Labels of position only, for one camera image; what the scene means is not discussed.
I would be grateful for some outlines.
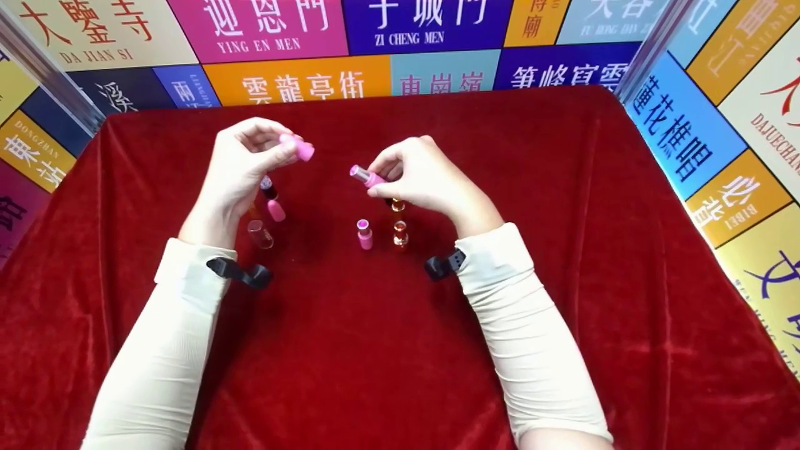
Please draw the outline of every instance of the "dark blue sign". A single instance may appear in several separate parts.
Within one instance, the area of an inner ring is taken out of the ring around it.
[[[350,54],[502,47],[513,0],[343,0]]]
[[[68,75],[106,115],[175,107],[149,67],[84,70]]]
[[[504,48],[494,89],[601,84],[612,92],[639,42]]]

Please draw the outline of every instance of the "sign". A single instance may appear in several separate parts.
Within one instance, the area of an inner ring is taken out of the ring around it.
[[[719,110],[800,199],[800,25],[747,75]]]
[[[718,105],[798,16],[798,0],[737,2],[689,65],[689,76]]]
[[[800,207],[792,203],[717,250],[735,277],[747,303],[756,311],[800,379]]]
[[[350,54],[500,48],[513,0],[343,0]]]
[[[626,105],[681,199],[688,199],[745,150],[745,143],[669,52]]]
[[[390,56],[238,62],[204,66],[223,106],[384,97]]]
[[[392,55],[392,95],[492,90],[500,50]]]
[[[613,92],[638,48],[638,42],[506,48],[494,89],[600,84]]]
[[[8,164],[0,162],[0,270],[50,197]]]
[[[573,0],[559,44],[641,42],[668,0]]]
[[[696,0],[668,47],[681,67],[689,65],[734,3],[736,0]]]
[[[202,66],[154,67],[153,72],[179,108],[220,106]]]
[[[347,55],[339,0],[170,0],[200,62]]]
[[[719,247],[786,206],[792,198],[748,150],[686,201],[694,225]]]
[[[70,72],[70,77],[106,115],[175,107],[149,67]]]
[[[552,46],[570,0],[515,0],[506,47]]]
[[[66,71],[197,62],[165,0],[0,0]]]
[[[19,110],[0,127],[0,146],[0,158],[48,192],[75,164],[73,155]]]
[[[36,89],[37,83],[0,49],[0,123]]]

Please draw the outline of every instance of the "light blue sign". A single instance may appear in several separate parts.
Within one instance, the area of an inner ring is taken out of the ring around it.
[[[736,0],[697,0],[669,47],[681,67],[689,66],[734,3]]]
[[[645,40],[668,0],[572,0],[557,44]]]
[[[199,65],[153,67],[158,81],[179,108],[220,106],[214,88]]]
[[[393,54],[392,95],[492,90],[500,50]]]
[[[684,200],[746,149],[669,52],[625,108]]]

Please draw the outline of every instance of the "purple sign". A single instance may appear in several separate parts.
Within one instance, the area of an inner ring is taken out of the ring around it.
[[[494,89],[601,84],[619,85],[639,42],[504,48]]]
[[[502,47],[513,0],[342,0],[350,54]]]
[[[169,0],[203,64],[347,55],[339,0]]]

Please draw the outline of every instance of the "beige sleeve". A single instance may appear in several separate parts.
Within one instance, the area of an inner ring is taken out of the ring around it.
[[[612,441],[581,352],[534,273],[512,223],[456,241],[458,278],[481,324],[519,445],[532,428],[562,428]]]
[[[183,448],[228,281],[206,262],[236,252],[170,239],[156,287],[111,364],[82,448]]]

